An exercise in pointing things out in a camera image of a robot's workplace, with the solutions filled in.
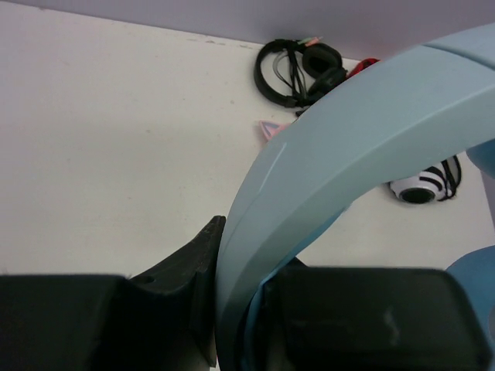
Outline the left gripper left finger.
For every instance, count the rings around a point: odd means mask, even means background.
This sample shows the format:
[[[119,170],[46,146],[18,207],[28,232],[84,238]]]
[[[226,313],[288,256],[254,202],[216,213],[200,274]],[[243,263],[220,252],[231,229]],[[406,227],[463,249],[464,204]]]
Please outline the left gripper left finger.
[[[3,370],[208,370],[214,278],[225,218],[215,216],[165,260],[127,278],[4,275]]]

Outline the light blue headphones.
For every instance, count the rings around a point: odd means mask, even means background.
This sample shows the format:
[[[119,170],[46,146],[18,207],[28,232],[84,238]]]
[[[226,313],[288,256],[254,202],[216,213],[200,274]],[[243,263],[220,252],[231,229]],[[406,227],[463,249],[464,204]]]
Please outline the light blue headphones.
[[[220,368],[266,278],[355,199],[461,152],[490,171],[494,27],[413,47],[342,83],[267,143],[230,208],[216,273]]]

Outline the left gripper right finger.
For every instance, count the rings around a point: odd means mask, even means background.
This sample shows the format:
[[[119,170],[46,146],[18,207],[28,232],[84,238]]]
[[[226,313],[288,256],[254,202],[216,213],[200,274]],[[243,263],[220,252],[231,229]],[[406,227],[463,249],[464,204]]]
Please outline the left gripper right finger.
[[[289,266],[245,325],[245,370],[487,370],[492,349],[447,272]]]

